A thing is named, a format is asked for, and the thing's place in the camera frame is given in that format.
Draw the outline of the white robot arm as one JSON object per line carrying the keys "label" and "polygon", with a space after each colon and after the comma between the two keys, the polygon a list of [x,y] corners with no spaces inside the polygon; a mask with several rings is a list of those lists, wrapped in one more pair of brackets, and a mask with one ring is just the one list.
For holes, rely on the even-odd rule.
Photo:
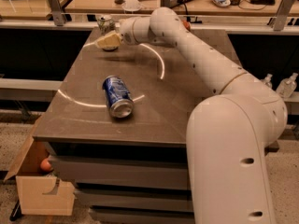
{"label": "white robot arm", "polygon": [[212,95],[192,111],[186,132],[195,224],[277,224],[264,149],[287,123],[282,98],[193,35],[168,7],[121,22],[99,48],[164,42],[176,48]]}

